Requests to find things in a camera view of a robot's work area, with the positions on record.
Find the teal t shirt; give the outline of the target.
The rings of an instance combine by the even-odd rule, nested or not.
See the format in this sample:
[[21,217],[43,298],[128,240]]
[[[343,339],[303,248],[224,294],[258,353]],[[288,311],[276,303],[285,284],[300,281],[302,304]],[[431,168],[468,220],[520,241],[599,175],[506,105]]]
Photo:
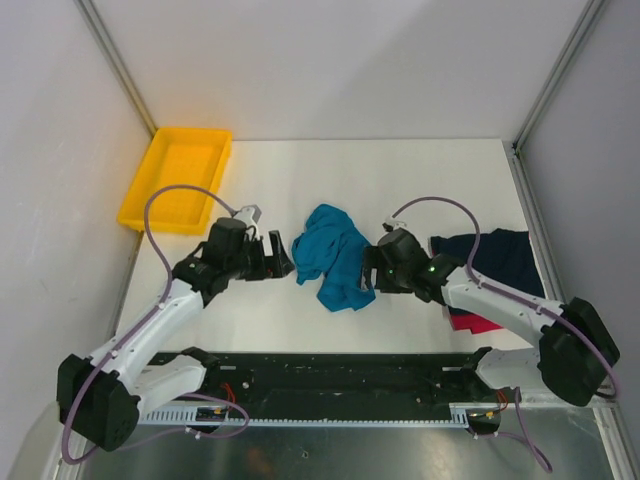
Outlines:
[[369,246],[345,211],[321,204],[292,243],[296,282],[321,279],[317,299],[332,313],[361,310],[375,300],[374,290],[361,286],[362,261]]

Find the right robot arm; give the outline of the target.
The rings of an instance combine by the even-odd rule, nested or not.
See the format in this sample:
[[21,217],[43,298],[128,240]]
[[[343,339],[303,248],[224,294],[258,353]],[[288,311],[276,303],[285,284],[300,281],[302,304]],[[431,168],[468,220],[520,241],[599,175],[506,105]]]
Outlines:
[[610,378],[620,352],[595,307],[575,297],[544,299],[479,274],[446,254],[430,256],[404,228],[365,248],[361,283],[387,294],[412,294],[477,314],[517,335],[528,348],[483,351],[461,376],[463,393],[484,401],[497,389],[546,388],[583,407]]

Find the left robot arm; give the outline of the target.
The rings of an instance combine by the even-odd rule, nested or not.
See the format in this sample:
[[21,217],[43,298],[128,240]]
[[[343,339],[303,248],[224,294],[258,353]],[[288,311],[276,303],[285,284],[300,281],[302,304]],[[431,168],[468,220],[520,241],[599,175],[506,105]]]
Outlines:
[[77,461],[69,453],[72,434],[111,452],[148,413],[180,397],[207,400],[219,392],[220,360],[202,349],[184,349],[161,366],[149,363],[231,281],[280,279],[293,271],[279,231],[269,231],[267,239],[270,254],[256,223],[242,213],[216,220],[208,239],[169,269],[154,305],[132,327],[89,356],[71,354],[61,363],[56,400],[66,462]]

